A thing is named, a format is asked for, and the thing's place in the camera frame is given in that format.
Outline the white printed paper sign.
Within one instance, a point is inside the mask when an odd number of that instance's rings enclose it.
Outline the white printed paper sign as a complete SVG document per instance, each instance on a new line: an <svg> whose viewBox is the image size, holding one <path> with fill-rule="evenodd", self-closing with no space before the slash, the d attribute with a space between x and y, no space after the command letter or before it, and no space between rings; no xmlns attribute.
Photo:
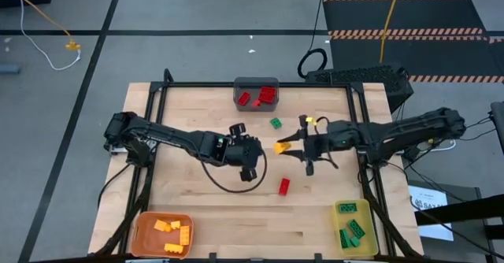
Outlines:
<svg viewBox="0 0 504 263"><path fill-rule="evenodd" d="M409 193L413 202L413 210L416 212L418 210L433 209L441 206L447 206L447 196L440 191L409 186ZM426 226L420 226L419 232L421 237L430 239L440 239L443 241L454 241L453 232L446 229L441 224L431 224Z"/></svg>

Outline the black perforated computer case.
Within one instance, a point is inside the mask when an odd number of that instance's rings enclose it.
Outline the black perforated computer case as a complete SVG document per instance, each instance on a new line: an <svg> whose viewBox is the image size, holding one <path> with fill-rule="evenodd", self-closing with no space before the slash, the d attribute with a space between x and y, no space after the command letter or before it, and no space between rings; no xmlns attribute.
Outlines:
<svg viewBox="0 0 504 263"><path fill-rule="evenodd" d="M388 105L393 113L412 94L409 73L402 66L377 65L358 69L325 69L308 72L307 83L381 83L384 85Z"/></svg>

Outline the orange plastic bin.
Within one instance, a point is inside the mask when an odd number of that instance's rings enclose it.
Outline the orange plastic bin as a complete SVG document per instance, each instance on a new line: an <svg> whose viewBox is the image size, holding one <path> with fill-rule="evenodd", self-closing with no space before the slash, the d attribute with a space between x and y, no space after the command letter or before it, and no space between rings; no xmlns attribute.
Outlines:
<svg viewBox="0 0 504 263"><path fill-rule="evenodd" d="M171 223L179 220L181 226L191 227L191 243L183 246L181 254L169 253L164 250L166 243L180 245L180 229L172 229L170 232L160 232L154 229L156 220L163 220ZM141 213L136 222L132 234L131 252L136 257L170 257L184 259L191 250L193 241L194 221L187 214L165 213L165 212L144 212Z"/></svg>

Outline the grey plastic bin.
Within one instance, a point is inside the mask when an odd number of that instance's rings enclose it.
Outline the grey plastic bin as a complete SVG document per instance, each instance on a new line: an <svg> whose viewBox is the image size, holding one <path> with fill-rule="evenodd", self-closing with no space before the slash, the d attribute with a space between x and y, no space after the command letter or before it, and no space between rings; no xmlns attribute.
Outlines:
<svg viewBox="0 0 504 263"><path fill-rule="evenodd" d="M273 112L280 100L279 80L273 77L238 77L234 81L233 102L240 112ZM259 100L261 87L276 88L276 100L273 104L266 104ZM244 92L251 94L251 99L247 106L239 106L239 96ZM259 100L261 105L254 108L252 103Z"/></svg>

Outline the black hazard-striped floor mat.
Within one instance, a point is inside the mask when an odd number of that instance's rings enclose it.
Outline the black hazard-striped floor mat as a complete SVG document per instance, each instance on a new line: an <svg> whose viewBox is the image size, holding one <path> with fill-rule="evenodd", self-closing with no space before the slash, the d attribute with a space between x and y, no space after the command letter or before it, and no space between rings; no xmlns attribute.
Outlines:
<svg viewBox="0 0 504 263"><path fill-rule="evenodd" d="M412 82L504 83L504 59L483 36L336 36L330 40L335 69L403 67Z"/></svg>
<svg viewBox="0 0 504 263"><path fill-rule="evenodd" d="M470 36L484 26L467 0L323 0L336 36Z"/></svg>

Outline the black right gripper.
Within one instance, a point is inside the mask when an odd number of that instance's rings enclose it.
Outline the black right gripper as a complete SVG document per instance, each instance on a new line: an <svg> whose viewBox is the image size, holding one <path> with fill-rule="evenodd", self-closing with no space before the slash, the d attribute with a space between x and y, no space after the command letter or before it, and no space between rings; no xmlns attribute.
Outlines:
<svg viewBox="0 0 504 263"><path fill-rule="evenodd" d="M335 163L331 156L333 151L349 150L356 146L358 142L358 131L353 127L351 122L338 120L329 122L327 117L320 117L319 120L325 119L328 122L328 132L321 134L314 126L316 131L315 135L308 134L308 125L311 123L306 122L307 115L301 115L299 122L301 129L296 133L277 140L278 143L286 143L302 140L303 150L287 150L286 155L295 157L300 161L306 163L306 175L312 176L314 174L315 161L327 161L333 168L338 169L339 166Z"/></svg>

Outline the black metal table frame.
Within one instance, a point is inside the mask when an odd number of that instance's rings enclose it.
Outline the black metal table frame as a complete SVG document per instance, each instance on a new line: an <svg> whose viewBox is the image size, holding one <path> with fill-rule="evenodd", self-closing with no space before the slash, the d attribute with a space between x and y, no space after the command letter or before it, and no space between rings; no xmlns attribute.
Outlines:
<svg viewBox="0 0 504 263"><path fill-rule="evenodd" d="M227 133L244 123L261 140L266 159L258 162L258 178L245 183L235 168L203 168L183 150L160 146L148 208L183 213L195 224L191 258L216 254L220 259L324 259L343 257L332 225L332 205L362 196L354 151L333 154L338 169L321 161L307 176L299 160L280 156L272 146L293 134L298 117L331 120L360 117L358 94L343 88L286 83L273 112L240 112L229 82L175 82L167 90L162 121L185 131ZM275 129L272 118L280 119ZM278 195L283 178L286 196Z"/></svg>

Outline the dark grey cart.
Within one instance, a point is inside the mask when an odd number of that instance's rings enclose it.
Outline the dark grey cart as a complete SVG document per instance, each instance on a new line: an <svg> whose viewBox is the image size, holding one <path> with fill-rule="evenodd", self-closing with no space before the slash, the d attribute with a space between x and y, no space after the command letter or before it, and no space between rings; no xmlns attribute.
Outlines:
<svg viewBox="0 0 504 263"><path fill-rule="evenodd" d="M429 185L422 181L411 180L409 186L423 187L443 192L447 196L448 205L459 203L461 200L472 201L481 198L480 189L477 187L459 187L448 184ZM485 235L487 220L467 220L453 224L443 225L453 232L454 241L443 241L421 237L425 255L430 259L444 261L460 261L468 263L504 263L503 260L493 256L473 245L477 243L488 250L504 256L504 250L495 249L494 241ZM469 243L462 237L472 240Z"/></svg>

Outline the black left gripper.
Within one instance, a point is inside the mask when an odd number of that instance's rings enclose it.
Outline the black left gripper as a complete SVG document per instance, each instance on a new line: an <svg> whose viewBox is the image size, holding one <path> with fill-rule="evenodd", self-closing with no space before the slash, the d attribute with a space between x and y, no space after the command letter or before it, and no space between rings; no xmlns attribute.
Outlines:
<svg viewBox="0 0 504 263"><path fill-rule="evenodd" d="M240 178L250 182L257 178L255 170L258 158L262 155L260 141L250 135L245 135L244 123L234 124L229 128L229 144L227 148L227 164L241 167Z"/></svg>

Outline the yellow plastic bin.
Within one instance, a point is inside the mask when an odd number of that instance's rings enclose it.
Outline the yellow plastic bin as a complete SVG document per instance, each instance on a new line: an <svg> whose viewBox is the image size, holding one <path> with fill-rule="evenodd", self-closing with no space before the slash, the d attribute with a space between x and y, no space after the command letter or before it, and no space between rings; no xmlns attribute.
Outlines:
<svg viewBox="0 0 504 263"><path fill-rule="evenodd" d="M338 204L352 202L357 204L358 211L356 213L340 213L338 211ZM349 239L351 237L355 237L352 231L347 227L347 222L352 219L355 219L364 229L365 236L359 239L361 244L359 247L353 247L351 245L350 248L343 249L340 242L339 229L346 229ZM335 202L332 205L332 223L335 231L337 247L341 250L344 257L374 257L379 253L380 249L376 238L374 222L369 203L366 200L357 199Z"/></svg>

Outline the black metal bar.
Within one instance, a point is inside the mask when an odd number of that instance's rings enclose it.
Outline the black metal bar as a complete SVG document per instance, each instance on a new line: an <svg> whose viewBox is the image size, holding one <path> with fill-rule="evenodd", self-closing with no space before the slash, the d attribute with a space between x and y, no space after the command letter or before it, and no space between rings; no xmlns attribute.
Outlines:
<svg viewBox="0 0 504 263"><path fill-rule="evenodd" d="M504 194L415 212L418 226L494 217L504 217Z"/></svg>

